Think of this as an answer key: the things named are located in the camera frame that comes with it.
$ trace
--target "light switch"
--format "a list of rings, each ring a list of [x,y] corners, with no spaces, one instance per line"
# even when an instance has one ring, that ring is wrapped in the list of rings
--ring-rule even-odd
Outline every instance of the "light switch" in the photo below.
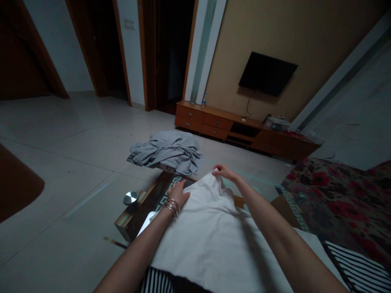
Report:
[[[134,21],[133,20],[125,18],[124,21],[125,21],[125,28],[134,30]]]

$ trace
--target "silver bangle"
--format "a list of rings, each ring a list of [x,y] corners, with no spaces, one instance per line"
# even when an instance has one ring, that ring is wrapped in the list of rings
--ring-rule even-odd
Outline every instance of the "silver bangle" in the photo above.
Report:
[[[173,206],[170,202],[166,202],[166,203],[164,204],[164,206],[169,206],[169,207],[173,208],[174,211],[175,211],[175,217],[178,217],[178,215],[179,215],[178,209],[177,209],[175,206]]]
[[[166,199],[165,202],[169,202],[169,203],[176,205],[176,208],[178,209],[178,213],[180,213],[179,204],[174,199],[169,198],[169,199]]]

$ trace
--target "hand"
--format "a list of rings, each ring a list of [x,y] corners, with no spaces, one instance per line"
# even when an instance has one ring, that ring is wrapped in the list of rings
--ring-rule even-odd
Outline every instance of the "hand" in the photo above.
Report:
[[[186,203],[186,201],[190,197],[190,193],[183,193],[183,185],[186,180],[182,180],[181,182],[174,183],[171,188],[167,190],[168,197],[175,200],[180,208]]]
[[[237,178],[239,176],[238,174],[236,174],[234,171],[232,171],[225,164],[216,164],[213,167],[213,170],[216,169],[216,168],[218,170],[212,172],[213,176],[222,176],[222,177],[228,179],[229,181],[233,181],[235,178]]]

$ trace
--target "wrist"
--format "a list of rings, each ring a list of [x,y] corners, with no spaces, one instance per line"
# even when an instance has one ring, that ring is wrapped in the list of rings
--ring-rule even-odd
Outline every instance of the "wrist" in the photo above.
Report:
[[[160,210],[159,214],[162,215],[162,219],[167,223],[170,222],[174,218],[172,211],[167,207],[162,208]]]
[[[231,177],[230,177],[230,181],[233,182],[233,183],[237,183],[239,180],[241,179],[240,175],[234,173]]]

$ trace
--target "sofa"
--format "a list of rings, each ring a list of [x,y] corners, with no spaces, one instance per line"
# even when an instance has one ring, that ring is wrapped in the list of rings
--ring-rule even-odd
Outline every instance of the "sofa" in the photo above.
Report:
[[[312,233],[391,269],[391,160],[367,171],[307,158],[282,186]]]

